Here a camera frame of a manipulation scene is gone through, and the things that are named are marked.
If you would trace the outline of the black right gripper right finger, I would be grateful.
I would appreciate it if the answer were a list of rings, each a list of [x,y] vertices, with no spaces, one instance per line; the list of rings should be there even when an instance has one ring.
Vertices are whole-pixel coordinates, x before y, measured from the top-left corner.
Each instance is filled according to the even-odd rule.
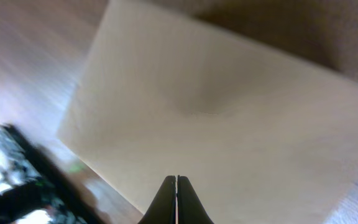
[[[178,176],[177,205],[178,224],[213,224],[186,176]]]

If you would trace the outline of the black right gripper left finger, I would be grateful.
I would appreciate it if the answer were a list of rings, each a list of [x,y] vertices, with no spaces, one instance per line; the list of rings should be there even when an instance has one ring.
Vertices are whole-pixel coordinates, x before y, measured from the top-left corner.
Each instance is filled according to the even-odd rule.
[[[146,213],[138,224],[175,224],[176,177],[166,176]]]

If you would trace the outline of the brown cardboard box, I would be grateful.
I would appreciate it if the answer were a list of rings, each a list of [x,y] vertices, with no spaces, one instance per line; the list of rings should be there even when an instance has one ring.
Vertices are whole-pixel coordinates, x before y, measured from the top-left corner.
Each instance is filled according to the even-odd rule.
[[[111,1],[57,134],[140,211],[184,175],[215,223],[322,223],[358,175],[358,84]]]

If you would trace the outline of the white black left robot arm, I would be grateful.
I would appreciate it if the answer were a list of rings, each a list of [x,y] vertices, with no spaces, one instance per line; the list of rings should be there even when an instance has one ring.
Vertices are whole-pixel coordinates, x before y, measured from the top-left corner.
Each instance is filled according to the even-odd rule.
[[[79,191],[13,125],[0,126],[0,223],[102,223]]]

